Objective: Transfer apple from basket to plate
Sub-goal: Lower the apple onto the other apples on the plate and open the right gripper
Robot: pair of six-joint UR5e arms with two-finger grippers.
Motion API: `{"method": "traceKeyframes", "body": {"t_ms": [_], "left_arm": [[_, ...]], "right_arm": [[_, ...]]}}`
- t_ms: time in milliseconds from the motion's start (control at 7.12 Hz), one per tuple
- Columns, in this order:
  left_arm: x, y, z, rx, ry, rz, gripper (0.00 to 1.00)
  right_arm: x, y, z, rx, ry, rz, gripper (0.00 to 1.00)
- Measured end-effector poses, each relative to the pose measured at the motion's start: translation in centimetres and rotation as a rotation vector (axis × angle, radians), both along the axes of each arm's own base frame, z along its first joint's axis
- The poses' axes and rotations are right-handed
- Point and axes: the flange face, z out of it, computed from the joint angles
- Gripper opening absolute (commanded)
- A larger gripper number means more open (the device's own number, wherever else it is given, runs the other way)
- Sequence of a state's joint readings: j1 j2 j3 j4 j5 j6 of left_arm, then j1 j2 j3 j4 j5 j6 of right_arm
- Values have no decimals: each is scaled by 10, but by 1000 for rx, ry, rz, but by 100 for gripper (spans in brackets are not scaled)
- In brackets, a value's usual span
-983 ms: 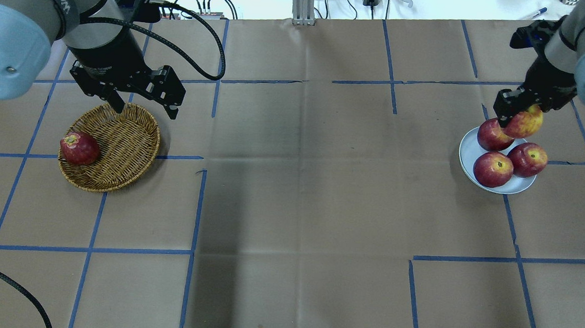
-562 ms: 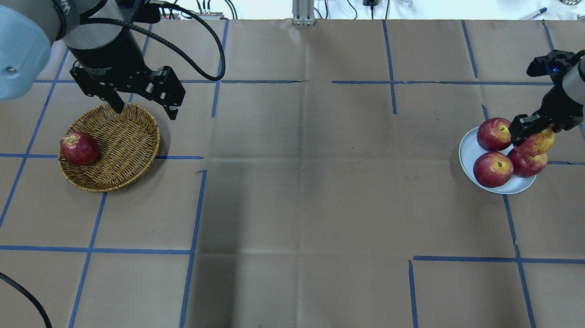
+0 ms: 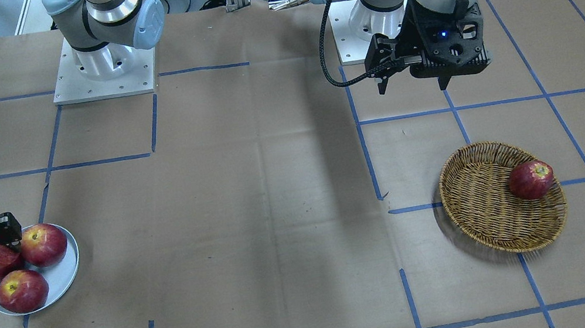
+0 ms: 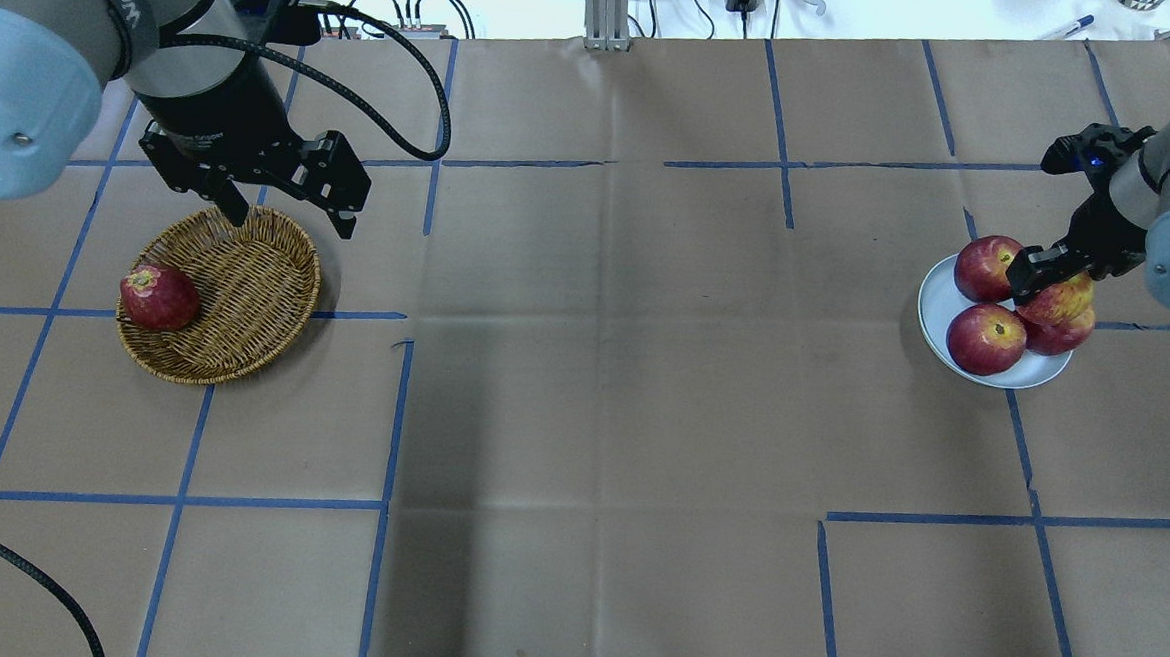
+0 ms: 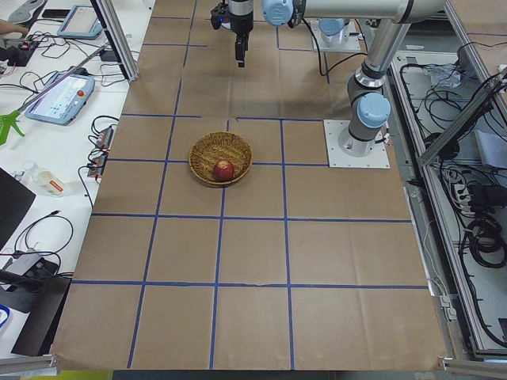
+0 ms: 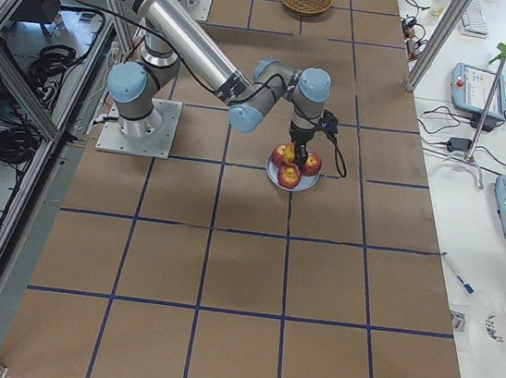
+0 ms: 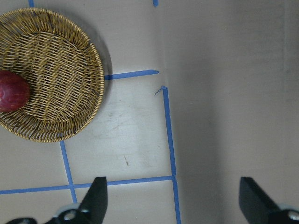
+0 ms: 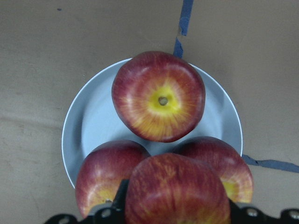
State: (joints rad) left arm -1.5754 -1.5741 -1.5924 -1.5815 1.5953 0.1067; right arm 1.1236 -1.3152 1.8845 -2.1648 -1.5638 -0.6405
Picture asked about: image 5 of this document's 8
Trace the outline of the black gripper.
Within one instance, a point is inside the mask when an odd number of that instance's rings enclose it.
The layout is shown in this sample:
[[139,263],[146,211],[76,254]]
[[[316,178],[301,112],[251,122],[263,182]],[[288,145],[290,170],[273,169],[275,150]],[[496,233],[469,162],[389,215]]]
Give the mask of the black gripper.
[[245,56],[249,46],[249,32],[236,32],[236,39],[234,42],[235,60],[238,62],[239,68],[245,67]]

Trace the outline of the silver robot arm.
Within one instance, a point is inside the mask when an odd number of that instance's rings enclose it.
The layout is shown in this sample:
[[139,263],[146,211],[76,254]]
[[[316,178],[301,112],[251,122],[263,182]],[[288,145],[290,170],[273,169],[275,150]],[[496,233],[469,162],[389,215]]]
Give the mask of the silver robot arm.
[[254,2],[252,0],[230,0],[228,9],[231,31],[236,35],[235,59],[238,66],[243,68],[249,46],[249,34],[254,28]]
[[368,54],[349,79],[352,118],[338,137],[341,150],[358,158],[372,152],[375,137],[391,114],[391,104],[379,90],[410,25],[441,11],[444,4],[440,0],[263,1],[261,8],[273,26],[288,22],[297,26],[304,17],[381,20]]

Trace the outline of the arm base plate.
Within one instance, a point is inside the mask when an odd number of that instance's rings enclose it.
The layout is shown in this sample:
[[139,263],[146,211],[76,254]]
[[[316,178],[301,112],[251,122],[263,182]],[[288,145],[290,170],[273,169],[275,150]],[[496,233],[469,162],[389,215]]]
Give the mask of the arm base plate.
[[329,19],[312,20],[311,30],[316,39],[312,42],[315,51],[319,47],[324,52],[361,52],[359,33],[353,21],[344,24],[338,19],[331,19],[331,22]]
[[333,169],[389,169],[383,135],[359,142],[349,134],[348,120],[323,120],[328,165]]

